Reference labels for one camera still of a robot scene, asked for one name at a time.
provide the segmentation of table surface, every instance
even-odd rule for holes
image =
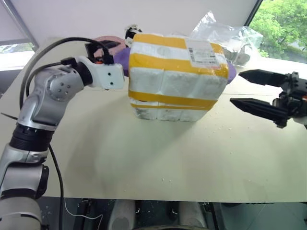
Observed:
[[[85,55],[72,42],[39,63]],[[260,58],[238,69],[280,73],[307,65]],[[24,69],[0,99],[0,112],[18,116]],[[307,201],[307,131],[289,121],[279,129],[269,120],[234,107],[232,97],[271,102],[280,89],[258,86],[237,76],[214,108],[198,122],[137,119],[122,90],[86,87],[69,103],[52,146],[66,197],[181,200],[210,202]],[[10,141],[15,121],[0,116],[0,148]],[[46,196],[59,196],[51,159]]]

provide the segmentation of black cable tie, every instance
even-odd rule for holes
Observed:
[[[2,114],[3,116],[6,116],[6,117],[8,117],[8,118],[10,118],[10,119],[13,119],[13,120],[18,120],[18,118],[17,117],[15,117],[15,116],[11,116],[11,115],[8,115],[8,114],[5,114],[5,113],[0,113],[0,114]]]
[[[61,64],[64,66],[71,65],[74,68],[77,66],[77,61],[74,57],[67,57],[61,60]]]

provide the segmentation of green tree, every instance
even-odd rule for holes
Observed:
[[[307,0],[264,0],[250,27],[263,35],[262,55],[290,59],[289,44],[307,49]]]

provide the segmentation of window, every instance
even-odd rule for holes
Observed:
[[[263,0],[249,26],[263,57],[307,63],[307,0]]]
[[[0,71],[22,69],[33,56],[32,43],[0,46]]]

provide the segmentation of purple glove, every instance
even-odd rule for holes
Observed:
[[[125,76],[129,76],[129,54],[130,48],[125,48],[114,55],[114,63],[119,63],[123,66]]]
[[[232,82],[232,80],[235,78],[236,76],[236,69],[235,67],[228,61],[228,81],[227,84],[230,84],[230,82]]]

